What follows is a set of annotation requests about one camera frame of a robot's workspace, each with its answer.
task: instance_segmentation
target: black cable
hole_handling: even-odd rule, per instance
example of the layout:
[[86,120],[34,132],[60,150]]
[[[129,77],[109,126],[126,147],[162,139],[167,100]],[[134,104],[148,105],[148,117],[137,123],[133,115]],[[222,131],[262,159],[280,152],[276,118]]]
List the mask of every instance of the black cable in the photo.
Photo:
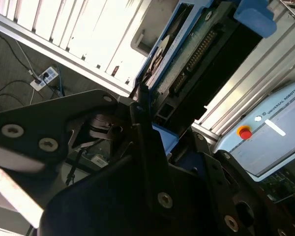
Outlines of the black cable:
[[[26,82],[26,81],[24,81],[24,80],[14,80],[14,81],[12,81],[12,82],[6,84],[3,88],[1,88],[1,89],[0,89],[0,92],[1,92],[2,90],[4,90],[8,85],[10,85],[10,84],[12,84],[12,83],[15,83],[15,82],[24,83],[24,84],[29,85],[31,88],[33,88],[33,87],[30,85],[29,82]],[[40,94],[40,92],[38,92],[38,91],[36,91],[36,92],[39,94],[39,96],[41,96],[41,98],[44,98],[43,95]]]
[[53,92],[53,94],[55,94],[57,97],[60,97],[58,94],[55,93],[55,89],[52,89],[48,84],[47,82],[45,81],[45,78],[44,76],[42,76],[42,79],[43,81],[45,82],[46,86]]
[[30,236],[30,234],[31,234],[31,232],[32,232],[32,230],[33,230],[33,226],[31,225],[30,227],[29,227],[29,230],[26,232],[26,234],[25,234],[25,236]]
[[15,100],[17,100],[23,107],[25,106],[16,96],[10,94],[10,93],[2,93],[0,94],[0,97],[1,96],[9,96],[9,97],[13,97]]
[[81,148],[77,154],[77,156],[75,157],[75,160],[74,160],[74,163],[71,167],[71,170],[69,172],[69,174],[67,175],[67,180],[65,181],[65,184],[68,186],[69,183],[73,180],[73,183],[74,183],[74,172],[75,172],[75,169],[77,168],[77,165],[82,157],[82,154],[85,150],[83,148]]
[[15,54],[13,48],[11,47],[11,44],[10,44],[10,43],[9,43],[9,42],[8,42],[3,36],[0,35],[0,38],[3,39],[3,40],[8,44],[8,46],[9,46],[9,48],[10,48],[10,50],[11,50],[13,56],[16,58],[16,60],[18,60],[18,62],[19,62],[19,63],[20,63],[20,64],[21,64],[21,65],[22,65],[27,71],[29,71],[30,68],[27,67],[23,62],[21,62],[21,60],[18,58],[18,56]]

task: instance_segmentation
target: bolt head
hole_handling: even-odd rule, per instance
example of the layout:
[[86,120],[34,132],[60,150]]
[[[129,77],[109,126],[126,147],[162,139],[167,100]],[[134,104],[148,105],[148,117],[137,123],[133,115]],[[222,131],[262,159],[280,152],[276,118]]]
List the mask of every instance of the bolt head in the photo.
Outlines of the bolt head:
[[6,124],[1,128],[1,132],[8,138],[19,138],[24,134],[24,129],[17,124]]
[[173,199],[167,193],[161,192],[157,195],[158,202],[162,207],[170,209],[173,207]]
[[112,102],[112,98],[109,96],[103,96],[103,99],[108,101],[108,102]]
[[226,157],[226,159],[230,159],[231,156],[229,156],[227,153],[224,153],[224,156]]
[[201,134],[197,134],[198,139],[203,140],[204,137]]
[[227,225],[232,231],[234,231],[235,233],[238,232],[239,227],[238,227],[238,224],[237,224],[237,222],[235,221],[234,218],[232,218],[230,215],[226,215],[226,216],[224,217],[224,220],[225,220],[226,225]]
[[207,15],[206,15],[206,21],[208,21],[210,18],[211,18],[211,16],[212,16],[212,11],[210,11]]
[[58,149],[59,145],[58,145],[57,141],[52,138],[43,138],[43,139],[39,140],[38,146],[43,151],[53,152]]

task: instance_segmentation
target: blue bracket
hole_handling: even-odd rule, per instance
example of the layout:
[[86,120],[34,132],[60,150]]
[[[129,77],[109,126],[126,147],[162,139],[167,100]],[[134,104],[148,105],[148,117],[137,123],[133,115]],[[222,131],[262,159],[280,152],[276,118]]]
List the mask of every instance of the blue bracket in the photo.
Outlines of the blue bracket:
[[154,123],[152,124],[152,127],[160,133],[165,153],[168,155],[179,142],[179,136]]
[[268,38],[277,29],[273,21],[273,12],[268,10],[267,0],[242,0],[234,14],[234,18],[243,25]]

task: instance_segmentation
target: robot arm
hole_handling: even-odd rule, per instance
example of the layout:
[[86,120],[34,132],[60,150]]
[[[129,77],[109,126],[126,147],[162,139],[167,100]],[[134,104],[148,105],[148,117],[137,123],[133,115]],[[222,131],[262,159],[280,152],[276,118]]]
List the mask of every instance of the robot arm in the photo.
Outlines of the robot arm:
[[[195,133],[173,150],[183,168],[168,164],[139,101],[94,90],[0,113],[0,192],[40,236],[295,236],[235,159],[208,155]],[[68,152],[99,138],[111,141],[109,165],[65,188]]]

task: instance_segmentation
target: wire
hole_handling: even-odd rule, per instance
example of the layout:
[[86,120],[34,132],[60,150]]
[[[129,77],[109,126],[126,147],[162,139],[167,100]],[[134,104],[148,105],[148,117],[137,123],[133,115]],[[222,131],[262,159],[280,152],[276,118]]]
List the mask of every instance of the wire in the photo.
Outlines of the wire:
[[34,229],[34,227],[31,225],[27,231],[27,233],[25,234],[25,236],[30,236],[32,230]]
[[21,62],[21,60],[18,58],[18,56],[15,54],[13,48],[11,47],[11,44],[3,36],[0,35],[0,38],[3,39],[7,43],[7,45],[9,46],[9,48],[10,48],[12,54],[13,54],[13,56],[28,71],[30,68],[28,68],[23,62]]
[[61,72],[60,72],[60,68],[59,68],[58,63],[56,63],[56,65],[57,65],[57,69],[58,69],[58,73],[59,73],[60,95],[62,96]]
[[[10,84],[13,84],[13,83],[16,83],[16,82],[19,82],[19,83],[24,83],[24,84],[27,84],[29,85],[31,88],[33,88],[29,82],[27,81],[24,81],[24,80],[14,80],[14,81],[11,81],[10,83],[6,84],[3,88],[0,89],[0,92],[2,90],[4,90],[7,86],[9,86]],[[44,98],[43,95],[40,94],[40,92],[36,91],[38,93],[38,95],[41,97],[41,98]]]
[[9,97],[13,97],[15,100],[17,100],[22,106],[25,106],[16,96],[10,94],[10,93],[2,93],[0,94],[0,97],[1,96],[9,96]]
[[37,79],[40,80],[40,78],[38,77],[38,75],[37,75],[36,72],[34,71],[34,69],[33,69],[32,65],[31,65],[31,63],[30,63],[30,60],[29,60],[28,56],[26,55],[26,53],[24,52],[23,48],[21,47],[20,43],[19,43],[17,40],[15,40],[15,42],[16,42],[16,44],[19,46],[19,48],[21,49],[21,52],[23,53],[25,59],[27,60],[27,62],[28,62],[28,64],[29,64],[29,67],[30,67],[32,73],[34,74],[34,76],[35,76]]
[[67,180],[65,181],[65,184],[67,186],[74,179],[74,172],[75,172],[75,169],[77,168],[77,165],[81,159],[83,152],[84,152],[84,149],[80,149],[78,154],[75,157],[75,160],[74,160],[74,163],[72,164],[71,170],[70,170],[69,174],[67,175]]
[[33,102],[34,94],[35,94],[35,89],[33,88],[33,93],[31,94],[31,98],[30,98],[30,102],[29,102],[30,105]]

